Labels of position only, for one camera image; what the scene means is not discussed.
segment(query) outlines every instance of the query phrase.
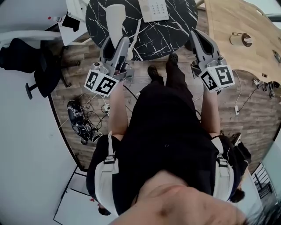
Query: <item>wooden floor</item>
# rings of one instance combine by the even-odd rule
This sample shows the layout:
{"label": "wooden floor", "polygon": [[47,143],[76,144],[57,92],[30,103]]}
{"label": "wooden floor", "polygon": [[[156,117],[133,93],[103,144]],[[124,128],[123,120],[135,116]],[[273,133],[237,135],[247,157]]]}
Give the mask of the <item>wooden floor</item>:
{"label": "wooden floor", "polygon": [[[198,25],[197,29],[207,33],[207,18],[204,11],[198,12]],[[88,35],[84,35],[81,39],[87,39]],[[62,42],[52,46],[52,51],[58,52]],[[81,61],[81,66],[65,69],[64,76],[68,82],[72,83],[70,88],[65,88],[62,82],[58,84],[56,89],[52,93],[52,99],[58,115],[58,118],[63,124],[68,119],[67,103],[69,100],[79,97],[81,94],[88,94],[93,97],[94,94],[84,88],[85,79],[88,71],[91,68],[91,64],[97,61],[100,49],[91,41],[86,46],[70,46],[64,54],[64,60],[67,63],[73,63],[77,60]],[[186,75],[186,83],[194,98],[196,99],[203,93],[203,85],[201,80],[193,79],[190,63],[195,59],[192,52],[180,48],[176,51],[179,56],[179,67]],[[165,62],[168,57],[159,58],[154,61],[146,62],[131,62],[135,68],[135,78],[133,83],[127,84],[133,93],[138,93],[143,87],[150,83],[150,78],[147,74],[147,67],[149,65],[155,65],[166,81]],[[255,86],[252,83],[254,78],[247,72],[238,71],[242,92],[237,102],[239,108],[250,96]],[[243,110],[238,116],[234,112],[234,104],[240,92],[240,85],[236,75],[236,85],[223,90],[218,96],[221,129],[226,136],[231,136],[234,133],[242,133],[242,141],[244,145],[249,149],[252,154],[252,163],[249,167],[250,171],[253,171],[259,163],[259,160],[263,158],[269,146],[272,142],[277,128],[281,121],[281,105],[279,105],[281,90],[276,91],[276,97],[271,101],[269,99],[269,92],[263,92],[261,89],[257,90],[249,101],[245,104]],[[133,110],[136,100],[134,97],[125,90],[126,104]],[[88,101],[86,96],[82,97],[82,105]],[[101,111],[101,106],[104,104],[101,97],[97,96],[92,100],[92,105],[95,112],[99,117],[103,117],[105,114]],[[201,111],[202,98],[195,101],[195,107],[198,111]],[[131,117],[131,112],[128,110],[128,117]],[[91,118],[92,123],[98,124],[99,119],[97,116]],[[108,130],[108,117],[102,120],[102,127],[100,131],[103,134],[107,134]],[[88,145],[82,145],[80,143],[79,136],[77,136],[71,128],[71,124],[67,121],[62,125],[63,132],[66,139],[77,156],[78,160],[84,168],[88,168],[91,157],[95,150],[95,144],[89,142]]]}

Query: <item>shoe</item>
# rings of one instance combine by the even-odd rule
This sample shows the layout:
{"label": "shoe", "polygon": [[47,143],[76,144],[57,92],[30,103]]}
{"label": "shoe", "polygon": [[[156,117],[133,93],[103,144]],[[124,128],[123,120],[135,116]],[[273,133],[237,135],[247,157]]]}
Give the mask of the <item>shoe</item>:
{"label": "shoe", "polygon": [[148,75],[150,76],[152,81],[157,80],[157,77],[160,76],[155,65],[150,65],[148,67]]}
{"label": "shoe", "polygon": [[237,146],[239,143],[241,143],[241,133],[232,135],[232,138],[232,144],[234,146]]}
{"label": "shoe", "polygon": [[177,56],[176,53],[173,52],[169,55],[168,61],[171,62],[173,65],[177,65],[179,61],[179,57]]}

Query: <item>office chair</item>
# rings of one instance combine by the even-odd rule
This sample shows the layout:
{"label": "office chair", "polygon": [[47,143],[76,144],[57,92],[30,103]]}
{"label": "office chair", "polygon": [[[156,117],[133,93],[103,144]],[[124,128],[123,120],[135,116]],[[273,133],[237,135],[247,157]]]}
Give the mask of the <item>office chair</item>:
{"label": "office chair", "polygon": [[64,50],[68,47],[63,47],[59,56],[53,56],[52,52],[47,49],[41,49],[41,54],[39,57],[39,65],[34,72],[34,79],[36,84],[29,86],[26,83],[25,88],[29,99],[32,99],[31,91],[38,88],[42,96],[47,97],[57,86],[59,80],[61,79],[65,87],[70,87],[71,83],[67,84],[61,70],[73,66],[79,66],[80,61],[77,61],[74,65],[62,66],[61,60]]}
{"label": "office chair", "polygon": [[0,67],[5,70],[18,70],[32,73],[38,65],[40,49],[35,49],[23,40],[15,38],[9,47],[0,49]]}
{"label": "office chair", "polygon": [[25,85],[27,95],[29,99],[32,99],[31,91],[37,87],[45,98],[55,89],[60,79],[65,87],[71,86],[70,83],[66,83],[61,72],[62,69],[80,65],[80,61],[74,65],[61,65],[65,49],[68,47],[63,47],[59,56],[53,56],[47,47],[35,49],[21,39],[15,38],[9,47],[0,49],[0,67],[25,73],[34,72],[36,84],[30,87],[28,84]]}

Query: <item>black pants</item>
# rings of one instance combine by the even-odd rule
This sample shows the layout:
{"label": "black pants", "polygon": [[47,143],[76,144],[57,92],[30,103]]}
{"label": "black pants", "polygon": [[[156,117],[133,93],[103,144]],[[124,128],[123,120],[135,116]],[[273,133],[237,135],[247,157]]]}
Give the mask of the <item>black pants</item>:
{"label": "black pants", "polygon": [[[172,88],[182,100],[184,100],[188,106],[195,112],[195,106],[192,101],[193,95],[189,91],[185,82],[185,74],[180,70],[177,65],[171,62],[166,63],[167,81],[166,87]],[[158,76],[156,80],[153,80],[148,86],[142,91],[151,91],[150,89],[157,88],[158,85],[164,86],[163,77]]]}

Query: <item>person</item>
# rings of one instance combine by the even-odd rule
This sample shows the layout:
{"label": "person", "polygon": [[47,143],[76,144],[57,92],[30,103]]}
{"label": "person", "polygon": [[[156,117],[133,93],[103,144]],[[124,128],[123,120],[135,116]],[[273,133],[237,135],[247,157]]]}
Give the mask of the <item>person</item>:
{"label": "person", "polygon": [[237,161],[238,170],[235,172],[236,176],[241,176],[241,179],[238,185],[234,184],[234,186],[237,186],[237,189],[230,196],[230,201],[233,203],[238,203],[245,197],[245,192],[242,190],[242,183],[245,180],[246,174],[248,172],[248,165],[251,163],[251,153],[241,142],[241,134],[238,133],[237,136],[240,141],[235,143],[236,140],[234,140],[232,142],[234,146],[231,145],[231,154],[234,154],[233,157],[235,157]]}
{"label": "person", "polygon": [[103,216],[109,216],[111,212],[109,212],[102,204],[98,204],[98,212]]}
{"label": "person", "polygon": [[[98,200],[108,188],[97,185],[100,176],[95,174],[112,148],[118,169],[109,183],[111,212],[121,215],[113,224],[242,224],[245,216],[240,210],[212,197],[218,155],[212,139],[220,133],[217,93],[204,88],[200,122],[177,63],[178,56],[172,53],[166,64],[166,86],[156,67],[149,66],[151,83],[140,92],[130,125],[123,82],[113,90],[110,134],[98,139],[86,178],[89,194]],[[222,143],[226,158],[229,145]],[[239,167],[234,156],[229,158],[235,168],[232,193],[241,179],[241,172],[235,175]]]}

